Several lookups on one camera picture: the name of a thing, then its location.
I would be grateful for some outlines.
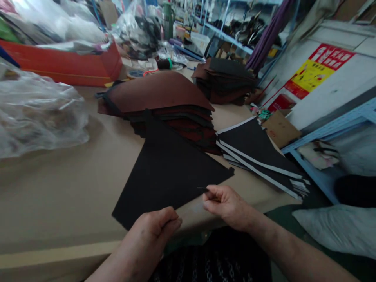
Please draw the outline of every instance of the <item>green bottle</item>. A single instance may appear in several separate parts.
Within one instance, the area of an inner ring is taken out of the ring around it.
[[[163,31],[164,31],[164,39],[169,40],[173,38],[174,34],[174,20],[175,20],[175,13],[174,10],[171,8],[171,3],[164,1],[163,2]]]

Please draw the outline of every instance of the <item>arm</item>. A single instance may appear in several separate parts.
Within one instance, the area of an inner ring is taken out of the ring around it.
[[[232,188],[207,188],[204,208],[221,216],[232,228],[249,233],[289,281],[358,281],[331,258],[249,206]]]
[[[141,215],[120,246],[86,282],[145,282],[181,219],[172,207]]]

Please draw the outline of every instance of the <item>left hand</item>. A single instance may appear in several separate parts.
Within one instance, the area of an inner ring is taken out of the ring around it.
[[[180,225],[181,219],[172,207],[144,213],[136,220],[118,249],[126,256],[130,281],[150,278],[167,242]]]

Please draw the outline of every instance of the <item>worktable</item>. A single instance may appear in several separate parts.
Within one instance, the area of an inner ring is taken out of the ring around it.
[[[192,71],[182,72],[190,78]],[[111,216],[144,139],[128,121],[97,113],[101,88],[77,87],[90,114],[83,145],[28,153],[0,161],[0,280],[81,281],[111,253],[126,230]],[[251,116],[235,105],[214,105],[220,130]],[[226,167],[221,156],[211,155]],[[301,202],[260,177],[234,167],[223,182],[265,213]],[[183,224],[175,237],[224,223],[199,197],[177,210]]]

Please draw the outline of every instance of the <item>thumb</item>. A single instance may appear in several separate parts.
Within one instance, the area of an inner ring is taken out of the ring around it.
[[[204,202],[204,209],[206,209],[208,212],[213,213],[215,215],[221,215],[221,207],[220,203],[216,201],[205,201]]]
[[[180,228],[181,225],[181,219],[175,219],[172,221],[169,221],[162,229],[161,234],[159,235],[159,241],[162,244],[167,244],[171,236],[175,233],[176,230]]]

